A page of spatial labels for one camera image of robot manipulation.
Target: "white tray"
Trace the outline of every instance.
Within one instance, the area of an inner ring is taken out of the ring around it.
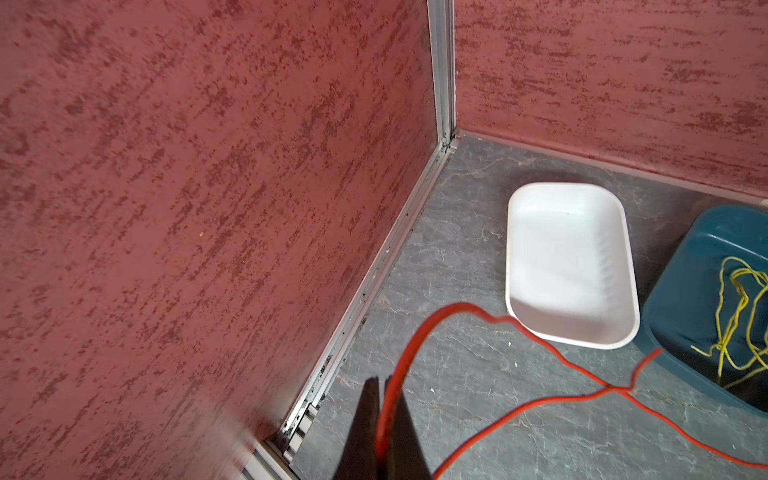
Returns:
[[[543,339],[629,343],[640,308],[624,207],[590,184],[528,184],[509,199],[509,313]]]

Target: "gray floor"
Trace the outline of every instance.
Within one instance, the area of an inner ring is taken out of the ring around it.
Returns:
[[[384,379],[418,325],[440,306],[469,301],[505,313],[506,207],[533,181],[567,180],[611,190],[627,210],[641,302],[702,210],[721,199],[665,184],[466,138],[444,170],[400,258],[369,311],[346,363],[291,467],[331,478],[362,383]],[[634,345],[600,351],[557,345],[608,382],[626,384],[642,358]],[[406,399],[434,469],[464,439],[540,396],[592,392],[510,326],[465,317],[432,334],[406,381]],[[721,406],[656,365],[637,397],[702,441],[768,462],[768,420]],[[690,445],[617,396],[524,414],[466,453],[443,478],[766,478]]]

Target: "textured red wall panel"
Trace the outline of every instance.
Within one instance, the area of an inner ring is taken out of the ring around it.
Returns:
[[[0,477],[237,468],[435,145],[424,2],[0,8]]]
[[[768,2],[455,4],[461,127],[768,195]]]

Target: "yellow string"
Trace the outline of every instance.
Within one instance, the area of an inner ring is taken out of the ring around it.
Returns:
[[[723,304],[725,303],[725,300],[723,298],[723,293],[725,291],[725,280],[723,279],[723,274],[725,272],[725,266],[726,263],[729,261],[737,261],[743,265],[742,268],[737,268],[731,274],[730,282],[733,284],[733,286],[736,288],[736,292],[739,294],[739,304],[736,307],[736,312],[730,317],[728,320],[728,324],[725,328],[725,333],[723,334],[723,330],[720,327],[720,313],[723,311]],[[760,286],[761,290],[760,292],[755,296],[755,300],[752,302],[752,311],[750,313],[750,319],[746,324],[746,344],[749,346],[750,351],[753,354],[753,358],[745,363],[742,366],[738,366],[733,359],[730,356],[730,353],[728,352],[728,344],[730,343],[731,339],[733,338],[733,335],[736,333],[736,330],[739,326],[739,319],[741,316],[741,313],[746,309],[746,307],[750,304],[750,296],[747,294],[746,289],[741,284],[741,282],[738,281],[739,277],[744,275],[751,275],[752,278],[755,279],[757,284]],[[728,360],[728,363],[736,369],[736,370],[746,370],[750,368],[755,362],[759,362],[762,366],[757,367],[756,369],[752,370],[751,372],[747,373],[744,377],[736,380],[735,382],[731,382],[728,385],[726,385],[724,388],[729,389],[733,386],[736,386],[740,384],[741,382],[744,382],[745,380],[757,375],[760,372],[764,372],[765,370],[768,370],[768,364],[763,360],[763,355],[768,353],[768,329],[766,329],[765,334],[763,335],[763,342],[765,343],[765,347],[762,350],[758,350],[757,347],[754,346],[752,343],[752,325],[755,321],[755,313],[757,311],[757,303],[760,301],[760,299],[763,297],[763,295],[768,292],[768,273],[765,272],[758,272],[755,271],[747,262],[744,260],[741,260],[738,257],[727,257],[725,260],[723,260],[722,264],[720,265],[720,302],[717,304],[717,310],[715,310],[715,325],[717,326],[717,342],[714,343],[708,352],[704,352],[701,349],[698,349],[696,346],[691,345],[690,348],[696,350],[698,353],[704,356],[711,357],[713,355],[713,352],[715,349],[720,351],[720,359],[717,364],[717,384],[720,384],[720,381],[723,376],[723,364],[725,363],[725,360]]]

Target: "red rope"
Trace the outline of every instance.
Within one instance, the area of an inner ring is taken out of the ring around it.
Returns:
[[[402,384],[406,379],[406,375],[408,374],[409,369],[411,368],[411,364],[413,363],[413,360],[416,357],[416,354],[419,352],[419,348],[421,348],[422,344],[426,340],[429,333],[441,321],[443,321],[444,319],[456,313],[471,313],[472,315],[477,316],[488,323],[511,323],[523,335],[527,336],[530,340],[546,348],[552,355],[557,357],[557,359],[560,360],[560,362],[563,363],[565,366],[567,366],[569,369],[576,370],[582,375],[587,376],[589,379],[601,385],[603,388],[598,390],[595,393],[591,393],[587,395],[553,396],[553,397],[547,397],[543,399],[531,400],[530,402],[527,402],[527,403],[524,403],[523,405],[518,406],[507,415],[504,415],[500,419],[493,422],[491,425],[485,427],[483,430],[476,433],[469,440],[462,443],[451,455],[448,456],[448,458],[437,468],[437,470],[435,470],[435,473],[432,476],[433,478],[440,478],[440,476],[444,474],[445,471],[448,470],[448,468],[451,465],[453,465],[454,462],[456,462],[456,460],[458,460],[458,458],[464,452],[469,450],[472,446],[476,445],[485,437],[491,435],[493,432],[500,429],[504,424],[512,420],[514,417],[521,415],[522,413],[527,412],[528,410],[535,409],[543,405],[550,405],[553,403],[588,402],[590,400],[598,399],[602,396],[608,395],[609,393],[617,393],[623,396],[625,399],[632,402],[639,409],[656,417],[662,422],[665,422],[666,424],[668,424],[670,427],[672,427],[677,433],[682,435],[689,442],[693,443],[698,447],[701,447],[704,450],[707,450],[710,453],[718,455],[721,458],[729,460],[738,465],[742,465],[744,467],[768,470],[768,465],[764,465],[761,463],[745,462],[744,460],[739,460],[738,458],[732,457],[727,453],[723,453],[717,449],[714,449],[708,445],[703,444],[702,442],[699,442],[694,437],[688,435],[675,422],[668,419],[666,416],[660,414],[659,412],[656,412],[655,410],[646,407],[645,405],[640,403],[637,399],[635,399],[632,395],[630,395],[630,392],[634,390],[634,386],[637,381],[637,376],[640,374],[643,368],[645,368],[650,362],[652,362],[656,357],[658,357],[661,354],[661,349],[654,350],[650,355],[645,357],[645,359],[643,359],[642,362],[637,364],[637,367],[635,367],[634,371],[632,372],[630,386],[628,387],[613,386],[610,383],[605,382],[603,379],[596,376],[592,372],[589,372],[588,370],[568,361],[568,359],[566,359],[562,355],[562,353],[560,353],[556,348],[554,348],[549,342],[531,333],[530,330],[526,329],[513,316],[509,316],[509,315],[493,316],[490,313],[483,310],[482,308],[480,308],[479,306],[472,305],[471,303],[453,303],[452,305],[442,307],[440,310],[430,315],[429,318],[425,320],[424,323],[422,323],[419,329],[416,330],[416,333],[413,335],[410,342],[408,342],[408,345],[406,346],[405,351],[402,353],[402,356],[400,357],[400,360],[397,363],[397,367],[395,367],[395,372],[392,374],[392,379],[389,381],[389,387],[384,396],[384,403],[382,405],[381,416],[379,417],[379,424],[376,426],[376,458],[378,459],[380,465],[386,465],[386,456],[389,450],[389,438],[392,432],[392,424],[395,418],[395,408],[397,406],[397,400],[402,394]]]

